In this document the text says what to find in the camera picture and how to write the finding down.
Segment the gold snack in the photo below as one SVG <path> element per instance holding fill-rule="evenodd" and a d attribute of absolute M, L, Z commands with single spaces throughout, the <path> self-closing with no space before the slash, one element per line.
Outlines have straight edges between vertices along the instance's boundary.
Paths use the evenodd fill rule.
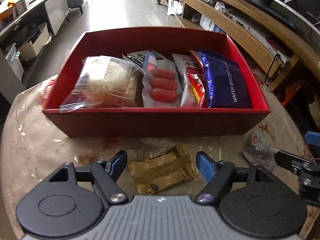
<path fill-rule="evenodd" d="M 181 145 L 159 157 L 130 162 L 129 172 L 137 192 L 144 195 L 157 194 L 196 178 L 189 154 Z"/>

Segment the silver foil snack packet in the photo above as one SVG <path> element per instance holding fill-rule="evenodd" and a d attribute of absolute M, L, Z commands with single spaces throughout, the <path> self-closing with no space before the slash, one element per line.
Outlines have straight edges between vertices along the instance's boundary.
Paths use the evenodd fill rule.
<path fill-rule="evenodd" d="M 268 143 L 263 132 L 255 127 L 251 131 L 251 144 L 243 151 L 243 155 L 250 164 L 258 164 L 274 172 L 277 166 L 275 154 L 278 151 Z"/>

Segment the clear rice cake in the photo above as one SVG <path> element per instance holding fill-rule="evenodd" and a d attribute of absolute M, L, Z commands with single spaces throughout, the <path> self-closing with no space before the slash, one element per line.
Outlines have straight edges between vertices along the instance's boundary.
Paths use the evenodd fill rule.
<path fill-rule="evenodd" d="M 142 68 L 129 60 L 111 56 L 87 57 L 74 88 L 60 105 L 60 111 L 142 107 L 142 77 Z"/>

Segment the red cardboard box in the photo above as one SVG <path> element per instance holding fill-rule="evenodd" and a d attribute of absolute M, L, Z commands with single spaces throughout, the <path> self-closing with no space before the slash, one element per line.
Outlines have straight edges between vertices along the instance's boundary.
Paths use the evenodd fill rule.
<path fill-rule="evenodd" d="M 173 27 L 85 32 L 44 114 L 71 137 L 244 134 L 270 113 L 222 33 Z"/>

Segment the blue wafer biscuit pack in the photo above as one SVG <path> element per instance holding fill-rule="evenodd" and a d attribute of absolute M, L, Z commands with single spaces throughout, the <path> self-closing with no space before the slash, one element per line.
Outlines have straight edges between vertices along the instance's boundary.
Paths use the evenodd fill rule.
<path fill-rule="evenodd" d="M 209 108 L 252 108 L 245 79 L 239 65 L 208 50 L 199 51 L 207 85 Z"/>

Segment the red sausage pack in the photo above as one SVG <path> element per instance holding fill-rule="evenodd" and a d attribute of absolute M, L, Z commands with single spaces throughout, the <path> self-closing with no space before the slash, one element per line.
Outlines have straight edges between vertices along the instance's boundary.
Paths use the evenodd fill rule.
<path fill-rule="evenodd" d="M 175 64 L 168 59 L 157 60 L 147 53 L 143 65 L 142 98 L 146 108 L 178 108 L 182 86 Z"/>

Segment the wooden tv cabinet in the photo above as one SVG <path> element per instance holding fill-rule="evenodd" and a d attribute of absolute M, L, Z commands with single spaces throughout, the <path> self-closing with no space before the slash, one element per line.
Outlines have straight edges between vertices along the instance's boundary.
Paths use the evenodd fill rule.
<path fill-rule="evenodd" d="M 196 13 L 206 16 L 235 40 L 258 64 L 274 91 L 293 74 L 307 68 L 319 79 L 319 52 L 288 27 L 242 0 L 175 0 L 182 3 L 176 16 L 182 28 L 199 29 L 191 20 Z M 165 5 L 169 0 L 157 0 Z"/>

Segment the red white snack packet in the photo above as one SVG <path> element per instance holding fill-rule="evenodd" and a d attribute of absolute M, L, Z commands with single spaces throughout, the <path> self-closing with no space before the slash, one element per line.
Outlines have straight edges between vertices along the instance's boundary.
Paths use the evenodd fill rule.
<path fill-rule="evenodd" d="M 172 57 L 182 80 L 180 107 L 207 108 L 205 77 L 199 65 L 188 55 L 172 54 Z"/>

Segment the green white cracker packet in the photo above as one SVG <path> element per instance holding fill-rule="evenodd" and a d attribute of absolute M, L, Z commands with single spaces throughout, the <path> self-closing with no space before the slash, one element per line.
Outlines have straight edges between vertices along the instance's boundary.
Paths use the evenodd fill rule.
<path fill-rule="evenodd" d="M 154 50 L 143 50 L 134 53 L 128 53 L 127 55 L 122 55 L 123 59 L 132 61 L 139 67 L 143 68 L 145 56 L 147 53 L 152 53 L 157 60 L 165 59 L 165 57 Z"/>

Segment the blue white box on shelf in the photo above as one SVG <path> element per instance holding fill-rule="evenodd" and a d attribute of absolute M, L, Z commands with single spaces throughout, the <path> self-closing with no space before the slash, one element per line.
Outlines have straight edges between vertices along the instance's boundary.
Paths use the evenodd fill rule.
<path fill-rule="evenodd" d="M 199 25 L 207 31 L 215 31 L 219 33 L 225 33 L 225 31 L 220 28 L 216 23 L 214 23 L 210 18 L 205 15 L 201 15 Z"/>

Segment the cardboard box under table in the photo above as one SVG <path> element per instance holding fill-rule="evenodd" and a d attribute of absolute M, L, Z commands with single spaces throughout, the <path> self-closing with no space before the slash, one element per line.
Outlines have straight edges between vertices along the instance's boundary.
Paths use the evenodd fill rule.
<path fill-rule="evenodd" d="M 48 31 L 47 23 L 39 25 L 38 30 L 31 39 L 18 49 L 21 61 L 28 62 L 38 57 L 42 48 L 51 41 L 51 38 L 52 35 Z"/>

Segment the white plastic bag on floor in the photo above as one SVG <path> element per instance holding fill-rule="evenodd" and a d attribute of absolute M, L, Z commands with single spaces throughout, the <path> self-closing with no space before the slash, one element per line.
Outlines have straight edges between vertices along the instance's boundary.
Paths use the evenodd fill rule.
<path fill-rule="evenodd" d="M 183 5 L 176 0 L 168 0 L 167 15 L 181 15 L 183 12 Z"/>

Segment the dark long side table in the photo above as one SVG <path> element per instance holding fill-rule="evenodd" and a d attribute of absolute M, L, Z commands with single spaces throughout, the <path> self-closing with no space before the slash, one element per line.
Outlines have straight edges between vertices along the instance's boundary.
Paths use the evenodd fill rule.
<path fill-rule="evenodd" d="M 27 11 L 1 30 L 1 50 L 9 44 L 14 32 L 29 25 L 46 23 L 50 33 L 56 35 L 68 14 L 67 0 L 35 1 Z M 1 95 L 8 103 L 12 103 L 15 96 L 24 90 L 25 85 L 18 79 L 1 51 Z"/>

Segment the white box on table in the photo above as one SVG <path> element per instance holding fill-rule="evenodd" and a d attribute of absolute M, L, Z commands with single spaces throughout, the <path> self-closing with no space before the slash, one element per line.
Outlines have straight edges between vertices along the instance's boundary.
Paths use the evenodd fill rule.
<path fill-rule="evenodd" d="M 17 0 L 15 2 L 16 15 L 20 16 L 28 10 L 27 0 Z"/>

